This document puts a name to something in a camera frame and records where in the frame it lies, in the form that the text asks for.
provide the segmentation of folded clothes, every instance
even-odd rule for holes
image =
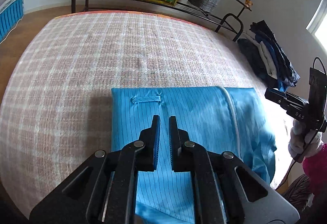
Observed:
[[[257,42],[255,40],[255,34],[251,31],[246,31],[243,32],[240,36],[239,39],[248,39],[250,42],[252,42],[259,51],[260,57],[262,59],[262,61],[264,62],[264,66],[266,68],[267,74],[270,75],[271,77],[273,77],[274,79],[277,79],[277,70],[276,70],[276,66],[274,64],[274,61],[272,59],[272,56],[270,54],[270,52],[268,51],[266,45],[264,45],[263,42]]]
[[[255,75],[258,78],[262,79],[262,81],[268,87],[277,88],[278,81],[267,73],[265,64],[261,59],[258,47],[250,40],[244,38],[238,39],[237,43],[240,47],[241,53],[243,53],[246,57]]]
[[[294,70],[283,49],[278,45],[274,33],[270,30],[266,22],[264,20],[258,23],[253,22],[250,27],[250,30],[256,34],[256,40],[258,42],[264,42],[268,50],[270,49],[270,53],[275,53],[276,61],[274,62],[277,69],[277,78],[286,86],[295,87],[300,76]]]

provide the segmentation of window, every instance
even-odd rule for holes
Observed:
[[[307,30],[327,49],[327,0],[320,5],[307,26]]]

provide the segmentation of dark blue clothing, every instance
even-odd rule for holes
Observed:
[[[274,79],[270,75],[268,75],[264,62],[260,57],[260,53],[258,47],[256,47],[252,42],[248,39],[238,39],[237,40],[238,46],[240,47],[241,53],[243,53],[249,62],[253,72],[255,75],[262,79],[263,82],[269,88],[278,88],[280,84],[278,83],[277,79]]]
[[[250,30],[256,34],[256,41],[262,40],[271,53],[271,57],[277,69],[277,78],[280,79],[284,86],[295,87],[300,76],[294,70],[282,48],[278,45],[275,35],[269,29],[266,22],[264,20],[258,23],[253,22]]]

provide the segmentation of zipper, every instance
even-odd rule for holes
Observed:
[[[227,89],[225,89],[224,87],[218,86],[226,95],[226,99],[227,102],[229,104],[229,108],[231,110],[232,113],[232,118],[233,118],[233,123],[234,123],[234,127],[235,127],[235,133],[236,133],[236,144],[237,144],[237,152],[238,152],[238,158],[242,160],[241,157],[241,140],[240,140],[240,132],[238,130],[238,124],[237,124],[237,119],[236,119],[236,110],[235,110],[235,106],[234,103],[232,101],[232,98],[230,96],[230,94],[228,93]]]

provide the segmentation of blue storage box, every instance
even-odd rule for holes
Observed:
[[[0,13],[0,41],[24,15],[22,0],[15,0]]]

